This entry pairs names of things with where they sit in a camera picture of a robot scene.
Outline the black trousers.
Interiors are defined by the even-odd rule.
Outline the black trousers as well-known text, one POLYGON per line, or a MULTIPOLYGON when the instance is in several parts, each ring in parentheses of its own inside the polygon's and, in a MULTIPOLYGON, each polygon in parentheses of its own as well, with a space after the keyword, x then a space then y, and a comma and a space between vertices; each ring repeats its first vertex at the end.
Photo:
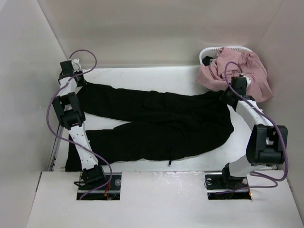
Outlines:
POLYGON ((179 95, 92 83, 77 93, 85 113, 123 121, 113 129, 86 131, 101 165, 173 161, 222 146, 234 127, 221 95, 179 95))

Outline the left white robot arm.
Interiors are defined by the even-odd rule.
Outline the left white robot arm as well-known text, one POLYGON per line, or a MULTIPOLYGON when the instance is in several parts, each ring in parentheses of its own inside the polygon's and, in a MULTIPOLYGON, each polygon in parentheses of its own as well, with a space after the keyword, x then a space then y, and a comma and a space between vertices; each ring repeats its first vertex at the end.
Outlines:
POLYGON ((107 178, 97 157, 92 153, 85 131, 85 114, 76 96, 76 89, 86 85, 80 60, 63 61, 60 66, 61 73, 58 79, 60 89, 52 105, 59 124, 68 130, 81 162, 80 181, 74 184, 80 188, 99 190, 105 187, 107 178))

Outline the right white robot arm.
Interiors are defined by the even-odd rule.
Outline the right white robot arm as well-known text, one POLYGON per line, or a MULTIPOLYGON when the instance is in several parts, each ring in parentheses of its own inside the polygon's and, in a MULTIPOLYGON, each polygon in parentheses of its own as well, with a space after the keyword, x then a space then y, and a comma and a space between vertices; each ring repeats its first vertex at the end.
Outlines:
POLYGON ((253 97, 246 94, 249 81, 248 77, 242 75, 232 77, 220 97, 243 118, 251 130, 245 155, 226 164, 222 170, 220 182, 231 189, 241 184, 247 175, 267 178, 277 186, 277 179, 261 174, 258 170, 285 162, 288 130, 283 125, 275 125, 265 116, 253 97))

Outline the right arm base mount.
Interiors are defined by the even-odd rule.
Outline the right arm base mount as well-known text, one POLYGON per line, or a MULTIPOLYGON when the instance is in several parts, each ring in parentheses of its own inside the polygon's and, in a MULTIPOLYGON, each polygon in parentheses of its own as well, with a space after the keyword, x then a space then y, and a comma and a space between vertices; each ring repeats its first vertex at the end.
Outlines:
POLYGON ((251 200, 247 177, 224 180, 221 172, 206 172, 204 186, 209 200, 251 200))

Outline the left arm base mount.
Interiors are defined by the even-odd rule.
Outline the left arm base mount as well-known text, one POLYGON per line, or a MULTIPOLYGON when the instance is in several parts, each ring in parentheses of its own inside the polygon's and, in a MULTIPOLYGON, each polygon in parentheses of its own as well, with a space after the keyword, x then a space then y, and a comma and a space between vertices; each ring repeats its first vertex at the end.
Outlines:
POLYGON ((115 172, 112 174, 111 181, 106 183, 110 177, 110 173, 105 174, 106 179, 104 182, 94 181, 91 185, 85 184, 83 180, 75 181, 77 186, 77 200, 120 200, 121 186, 122 186, 122 173, 115 172))

